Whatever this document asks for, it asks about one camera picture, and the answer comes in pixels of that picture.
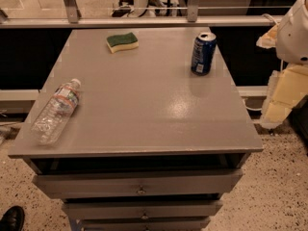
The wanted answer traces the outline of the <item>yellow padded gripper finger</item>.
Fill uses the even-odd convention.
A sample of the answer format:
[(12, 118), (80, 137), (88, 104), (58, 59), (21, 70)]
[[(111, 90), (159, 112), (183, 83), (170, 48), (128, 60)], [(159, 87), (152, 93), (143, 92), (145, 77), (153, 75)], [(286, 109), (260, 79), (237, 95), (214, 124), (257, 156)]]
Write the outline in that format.
[(288, 64), (269, 77), (267, 98), (263, 103), (260, 124), (274, 129), (288, 117), (292, 109), (308, 94), (308, 65)]

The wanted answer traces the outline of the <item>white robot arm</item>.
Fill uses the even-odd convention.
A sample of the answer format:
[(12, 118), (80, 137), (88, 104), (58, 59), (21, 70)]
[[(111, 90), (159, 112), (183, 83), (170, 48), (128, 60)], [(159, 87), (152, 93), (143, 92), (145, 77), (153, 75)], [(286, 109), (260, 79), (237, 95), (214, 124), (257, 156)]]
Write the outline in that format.
[(269, 77), (267, 98), (263, 103), (260, 125), (274, 129), (308, 94), (308, 0), (296, 0), (270, 30), (258, 38), (256, 45), (275, 48), (285, 68)]

